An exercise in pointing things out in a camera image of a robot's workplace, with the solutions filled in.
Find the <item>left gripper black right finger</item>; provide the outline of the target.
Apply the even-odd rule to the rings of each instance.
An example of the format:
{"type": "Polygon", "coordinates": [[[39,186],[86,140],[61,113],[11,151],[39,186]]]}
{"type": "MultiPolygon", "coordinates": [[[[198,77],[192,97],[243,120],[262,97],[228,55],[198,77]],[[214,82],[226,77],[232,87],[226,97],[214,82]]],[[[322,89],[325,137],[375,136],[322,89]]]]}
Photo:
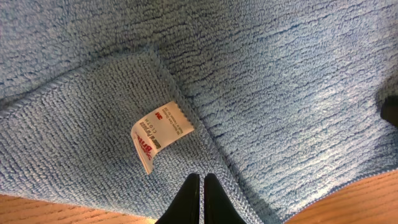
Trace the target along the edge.
{"type": "Polygon", "coordinates": [[[246,224],[214,174],[204,181],[204,215],[205,224],[246,224]]]}

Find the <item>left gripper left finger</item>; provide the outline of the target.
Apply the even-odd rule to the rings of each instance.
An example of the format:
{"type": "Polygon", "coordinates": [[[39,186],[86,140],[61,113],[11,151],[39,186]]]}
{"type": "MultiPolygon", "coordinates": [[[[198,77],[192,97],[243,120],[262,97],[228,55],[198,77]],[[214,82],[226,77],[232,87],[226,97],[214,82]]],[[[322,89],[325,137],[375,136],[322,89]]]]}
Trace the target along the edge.
{"type": "Polygon", "coordinates": [[[200,216],[200,176],[190,174],[156,224],[198,224],[200,216]]]}

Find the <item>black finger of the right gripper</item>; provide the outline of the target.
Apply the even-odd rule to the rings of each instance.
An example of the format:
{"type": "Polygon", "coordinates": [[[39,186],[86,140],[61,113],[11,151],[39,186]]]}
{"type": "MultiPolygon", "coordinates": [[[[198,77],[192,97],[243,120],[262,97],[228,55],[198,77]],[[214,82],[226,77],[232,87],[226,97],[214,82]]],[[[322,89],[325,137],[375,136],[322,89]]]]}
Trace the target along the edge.
{"type": "Polygon", "coordinates": [[[381,118],[398,127],[398,99],[388,96],[381,107],[381,118]]]}

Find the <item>blue microfiber cloth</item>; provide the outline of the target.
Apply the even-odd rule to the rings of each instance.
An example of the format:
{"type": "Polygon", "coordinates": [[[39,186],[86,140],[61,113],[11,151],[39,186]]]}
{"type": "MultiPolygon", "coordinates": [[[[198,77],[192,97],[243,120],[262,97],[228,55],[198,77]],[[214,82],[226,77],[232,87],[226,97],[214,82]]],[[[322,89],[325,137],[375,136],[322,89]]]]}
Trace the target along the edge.
{"type": "Polygon", "coordinates": [[[396,1],[2,1],[1,193],[280,223],[397,169],[396,93],[396,1]]]}

